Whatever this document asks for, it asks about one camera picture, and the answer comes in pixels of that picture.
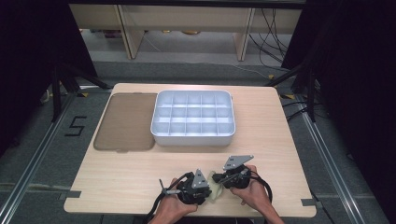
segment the light wood tabletop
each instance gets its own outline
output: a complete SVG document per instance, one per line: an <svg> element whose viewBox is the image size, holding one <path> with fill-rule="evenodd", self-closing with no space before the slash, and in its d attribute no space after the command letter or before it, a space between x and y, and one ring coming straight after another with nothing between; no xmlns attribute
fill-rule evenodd
<svg viewBox="0 0 396 224"><path fill-rule="evenodd" d="M282 217L313 217L315 206L303 206L312 199L304 171L277 92L270 87L204 86L171 84L126 84L113 92L160 92L163 90L221 90L233 97L235 134L227 147L161 147L117 152L97 150L93 141L71 188L81 191L67 198L64 210L70 213L148 213L161 192L159 179L169 186L172 178L200 168L205 177L222 173L231 155L253 155L247 164L257 166L259 175L271 186L273 205ZM213 202L206 200L191 216L259 217L260 214L225 189Z"/></svg>

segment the hand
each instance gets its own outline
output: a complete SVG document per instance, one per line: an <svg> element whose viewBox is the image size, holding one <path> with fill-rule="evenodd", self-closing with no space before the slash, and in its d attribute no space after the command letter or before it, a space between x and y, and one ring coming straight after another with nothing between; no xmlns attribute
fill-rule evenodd
<svg viewBox="0 0 396 224"><path fill-rule="evenodd" d="M173 224L186 216L188 213L196 212L198 209L197 204L184 204L176 194L166 195L160 202L154 218L150 224Z"/></svg>
<svg viewBox="0 0 396 224"><path fill-rule="evenodd" d="M247 165L252 176L257 176L257 168L254 165ZM259 211L268 223L283 223L282 219L277 214L275 208L271 205L268 198L267 191L264 186L255 179L250 179L250 182L245 189L230 188L232 194L239 196L242 199L242 205L249 205L251 208Z"/></svg>

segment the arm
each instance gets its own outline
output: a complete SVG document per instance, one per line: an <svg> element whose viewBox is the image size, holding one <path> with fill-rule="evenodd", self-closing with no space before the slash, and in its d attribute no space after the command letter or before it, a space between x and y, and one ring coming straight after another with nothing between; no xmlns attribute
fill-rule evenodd
<svg viewBox="0 0 396 224"><path fill-rule="evenodd" d="M197 209L197 204L184 204L175 194L167 195L161 200L154 218L149 223L173 224L188 213L196 212Z"/></svg>
<svg viewBox="0 0 396 224"><path fill-rule="evenodd" d="M256 166L247 165L252 172L252 176L257 176ZM245 189L231 188L231 193L242 199L242 205L249 205L256 209L268 221L269 224L283 224L284 222L271 205L267 192L259 181L250 179L249 185Z"/></svg>

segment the gray carpet floor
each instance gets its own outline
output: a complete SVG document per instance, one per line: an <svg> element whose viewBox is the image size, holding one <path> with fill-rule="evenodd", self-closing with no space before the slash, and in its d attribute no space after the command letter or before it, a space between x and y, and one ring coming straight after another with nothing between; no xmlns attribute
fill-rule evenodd
<svg viewBox="0 0 396 224"><path fill-rule="evenodd" d="M211 85L248 85L262 86L268 81L268 75L280 76L282 72L258 65L241 65L251 72L231 65L209 63L105 63L95 62L99 77L108 84L119 82L139 83L184 83ZM293 79L280 85L279 94L289 94ZM81 85L88 85L79 80ZM131 215L87 215L68 214L63 210L62 194L73 184L86 148L106 105L109 93L91 92L87 97L76 97L65 114L64 121L51 143L50 149L35 174L31 187L23 196L11 223L132 223L138 217ZM294 102L281 99L281 103ZM300 108L297 105L285 106L285 116ZM375 197L367 187L359 169L353 160L347 157L338 132L328 117L323 105L316 107L317 125L330 149L345 181L356 198L362 215L367 223L388 223ZM49 101L36 109L36 112L20 134L20 144L9 148L0 159L0 200L3 202L21 176L24 168L45 135L52 114L52 102ZM66 136L77 130L70 129L75 116L77 125L84 126L80 136ZM332 184L312 137L303 118L297 116L289 122L290 130L300 156L309 187L315 192L335 223L350 223L345 207ZM331 223L322 208L312 218L284 217L286 223Z"/></svg>

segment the white plastic tray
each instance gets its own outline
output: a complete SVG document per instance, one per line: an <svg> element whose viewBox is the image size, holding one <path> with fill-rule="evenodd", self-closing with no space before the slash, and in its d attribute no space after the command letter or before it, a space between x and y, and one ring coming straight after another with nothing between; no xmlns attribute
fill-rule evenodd
<svg viewBox="0 0 396 224"><path fill-rule="evenodd" d="M161 91L151 122L162 146L227 146L235 133L227 91Z"/></svg>

